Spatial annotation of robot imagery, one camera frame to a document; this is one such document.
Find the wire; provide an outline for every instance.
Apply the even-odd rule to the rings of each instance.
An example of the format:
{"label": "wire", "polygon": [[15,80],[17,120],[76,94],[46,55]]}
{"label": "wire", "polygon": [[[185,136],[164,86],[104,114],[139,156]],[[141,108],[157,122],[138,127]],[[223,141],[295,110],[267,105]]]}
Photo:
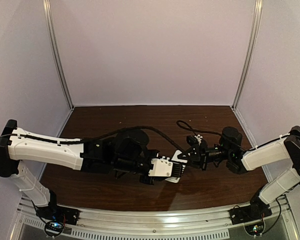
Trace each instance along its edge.
{"label": "wire", "polygon": [[261,218],[262,218],[262,222],[263,222],[263,230],[262,230],[262,233],[261,233],[261,236],[262,236],[262,234],[264,234],[265,230],[266,230],[265,213],[262,213]]}
{"label": "wire", "polygon": [[0,136],[0,139],[1,139],[1,138],[5,138],[5,137],[10,137],[10,136],[17,136],[17,134],[11,133],[11,134],[1,135],[1,136]]}
{"label": "wire", "polygon": [[176,121],[175,123],[176,123],[176,125],[177,125],[179,128],[184,129],[184,130],[187,130],[187,131],[190,131],[190,132],[193,132],[194,134],[196,134],[196,133],[201,133],[201,134],[218,135],[218,136],[220,136],[220,137],[223,137],[223,138],[226,139],[227,141],[229,141],[231,144],[236,145],[237,147],[241,148],[241,149],[244,150],[244,151],[247,151],[247,150],[244,149],[242,146],[240,146],[239,144],[235,143],[234,141],[231,141],[230,139],[226,138],[225,136],[223,136],[221,133],[219,133],[219,132],[217,132],[217,131],[206,131],[206,130],[195,129],[195,128],[191,127],[187,122],[185,122],[185,121],[183,121],[183,120],[178,120],[178,121]]}
{"label": "wire", "polygon": [[[284,136],[282,136],[282,137],[278,137],[278,138],[272,139],[272,140],[270,140],[270,141],[267,141],[267,142],[261,144],[260,146],[257,146],[257,148],[261,148],[261,147],[263,147],[263,146],[265,146],[265,145],[267,145],[267,144],[273,143],[273,142],[278,141],[278,140],[280,140],[280,139],[285,139],[285,138],[287,138],[287,137],[289,137],[289,136],[292,136],[292,135],[287,134],[287,135],[284,135]],[[248,151],[248,152],[254,151],[254,150],[256,150],[257,148],[255,148],[255,147],[254,147],[254,148],[250,148],[250,149],[247,150],[247,151]]]}
{"label": "wire", "polygon": [[171,145],[173,145],[176,149],[180,150],[181,152],[185,151],[180,145],[178,145],[175,141],[173,141],[165,133],[163,133],[159,129],[157,129],[155,127],[152,127],[152,126],[124,127],[124,128],[121,128],[121,129],[118,129],[118,130],[115,130],[115,131],[108,132],[106,134],[103,134],[103,135],[95,137],[95,138],[82,139],[82,140],[79,140],[79,141],[57,141],[57,140],[52,140],[52,139],[38,137],[38,136],[25,135],[25,134],[16,134],[16,133],[1,135],[0,138],[9,137],[9,136],[18,136],[18,137],[24,137],[24,138],[27,138],[27,139],[33,139],[33,140],[42,141],[42,142],[46,142],[46,143],[52,143],[52,144],[76,145],[76,144],[90,143],[90,142],[93,142],[93,141],[96,141],[96,140],[100,140],[100,139],[112,136],[114,134],[123,133],[123,132],[126,132],[126,131],[142,130],[142,129],[147,129],[147,130],[150,130],[150,131],[153,131],[153,132],[157,133],[158,135],[160,135],[161,137],[163,137],[165,140],[167,140]]}
{"label": "wire", "polygon": [[35,205],[35,203],[33,201],[32,202],[32,205],[33,205],[33,208],[34,208],[34,211],[36,213],[36,215],[39,217],[39,219],[44,223],[44,224],[47,224],[47,222],[39,215],[38,213],[38,207]]}
{"label": "wire", "polygon": [[282,208],[281,208],[280,202],[278,201],[278,198],[276,198],[275,201],[276,201],[276,202],[278,203],[278,205],[279,205],[279,209],[280,209],[279,215],[278,215],[277,219],[274,221],[274,223],[272,224],[272,226],[269,227],[265,232],[263,232],[262,235],[264,235],[264,234],[266,234],[267,232],[269,232],[269,231],[276,225],[276,223],[277,223],[277,222],[279,221],[279,219],[280,219],[281,212],[282,212]]}

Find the black joint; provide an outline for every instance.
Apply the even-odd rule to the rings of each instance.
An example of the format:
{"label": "black joint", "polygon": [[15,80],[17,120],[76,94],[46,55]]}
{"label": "black joint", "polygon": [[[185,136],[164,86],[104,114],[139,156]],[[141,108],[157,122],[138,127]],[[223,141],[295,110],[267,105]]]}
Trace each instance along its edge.
{"label": "black joint", "polygon": [[154,185],[154,178],[151,176],[141,175],[139,182],[147,185]]}
{"label": "black joint", "polygon": [[242,134],[232,126],[226,126],[222,130],[222,137],[219,140],[220,145],[226,150],[236,150],[241,145]]}
{"label": "black joint", "polygon": [[226,167],[233,172],[234,174],[245,174],[248,171],[246,170],[245,166],[243,165],[242,161],[232,161],[229,159],[226,162]]}
{"label": "black joint", "polygon": [[[12,134],[17,129],[17,121],[10,119],[1,135]],[[0,138],[0,177],[8,178],[12,174],[18,174],[18,160],[12,160],[9,156],[8,146],[11,145],[10,136]]]}
{"label": "black joint", "polygon": [[193,136],[193,135],[186,136],[186,142],[190,146],[193,146],[195,144],[199,144],[198,139],[195,136]]}

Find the aluminum frame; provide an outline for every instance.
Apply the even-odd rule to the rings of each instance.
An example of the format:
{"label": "aluminum frame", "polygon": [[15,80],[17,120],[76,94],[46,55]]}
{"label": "aluminum frame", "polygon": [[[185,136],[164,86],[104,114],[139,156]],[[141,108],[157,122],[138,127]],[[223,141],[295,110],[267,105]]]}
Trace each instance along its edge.
{"label": "aluminum frame", "polygon": [[54,63],[55,63],[56,71],[58,73],[62,92],[65,97],[68,108],[70,110],[72,110],[74,108],[74,105],[73,105],[73,102],[72,102],[72,99],[70,96],[70,92],[69,92],[69,89],[67,86],[64,70],[63,70],[62,64],[61,64],[61,58],[60,58],[60,54],[59,54],[59,50],[58,50],[57,38],[56,38],[55,29],[54,29],[54,22],[53,22],[52,13],[51,13],[50,0],[43,0],[43,9],[44,9],[45,20],[46,20],[46,24],[47,24],[48,33],[49,33]]}
{"label": "aluminum frame", "polygon": [[239,104],[240,97],[242,95],[246,79],[248,76],[248,72],[250,69],[250,65],[252,62],[252,57],[254,53],[254,49],[257,43],[257,37],[259,33],[259,28],[260,28],[260,22],[261,22],[261,17],[262,17],[262,9],[263,9],[263,0],[256,0],[255,1],[255,7],[254,7],[254,14],[253,14],[253,19],[252,19],[252,26],[251,26],[251,33],[250,33],[250,39],[249,39],[249,44],[248,44],[248,49],[246,52],[245,60],[244,60],[244,65],[241,73],[241,78],[239,82],[239,86],[237,89],[237,92],[235,94],[235,98],[233,101],[232,109],[236,110]]}
{"label": "aluminum frame", "polygon": [[[279,202],[289,239],[299,240],[297,226],[286,197],[280,197]],[[239,204],[241,207],[246,205],[248,203]],[[108,237],[121,236],[126,239],[169,239],[171,236],[195,239],[195,236],[212,236],[213,234],[226,236],[223,234],[226,234],[229,229],[243,226],[243,224],[232,225],[228,210],[234,206],[154,212],[110,211],[76,207],[80,211],[77,225],[66,225],[67,231],[63,234],[78,239],[90,239],[88,238],[89,234],[89,236],[93,234]],[[273,214],[265,219],[279,214],[279,206],[276,202],[271,203],[270,207]],[[42,229],[43,223],[36,217],[29,198],[22,197],[17,212],[18,216],[11,240],[19,239],[23,224]],[[228,239],[228,237],[211,239]]]}

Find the black bracket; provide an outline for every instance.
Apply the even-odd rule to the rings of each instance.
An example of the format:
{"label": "black bracket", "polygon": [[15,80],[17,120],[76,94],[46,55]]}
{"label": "black bracket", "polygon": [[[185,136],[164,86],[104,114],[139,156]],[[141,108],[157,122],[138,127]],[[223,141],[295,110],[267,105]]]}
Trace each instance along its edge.
{"label": "black bracket", "polygon": [[61,224],[65,223],[75,226],[77,225],[79,210],[57,205],[55,212],[51,214],[45,207],[38,207],[36,215],[47,220],[57,221]]}
{"label": "black bracket", "polygon": [[[229,211],[230,218],[232,225],[247,223],[255,220],[261,219],[261,214],[259,217],[252,217],[251,216],[251,205],[242,206],[242,207],[235,207]],[[270,208],[265,208],[262,213],[264,214],[263,217],[269,217],[272,215]]]}
{"label": "black bracket", "polygon": [[[17,129],[17,121],[9,120],[1,135],[12,134]],[[18,174],[19,161],[11,160],[8,146],[11,144],[10,136],[0,138],[0,177],[8,178],[12,174]]]}

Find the white wall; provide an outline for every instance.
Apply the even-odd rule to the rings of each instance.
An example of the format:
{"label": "white wall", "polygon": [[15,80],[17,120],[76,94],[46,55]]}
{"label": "white wall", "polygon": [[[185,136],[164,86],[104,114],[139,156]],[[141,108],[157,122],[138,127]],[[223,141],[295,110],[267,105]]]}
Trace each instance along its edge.
{"label": "white wall", "polygon": [[231,105],[254,8],[254,0],[52,0],[74,105]]}
{"label": "white wall", "polygon": [[[69,110],[56,72],[42,0],[0,0],[0,134],[8,119],[56,135]],[[29,164],[35,175],[42,164]],[[0,178],[0,240],[6,240],[21,194]]]}
{"label": "white wall", "polygon": [[[257,144],[300,125],[300,1],[264,0],[260,31],[240,99]],[[272,177],[290,161],[269,165]],[[300,230],[300,186],[288,199]]]}

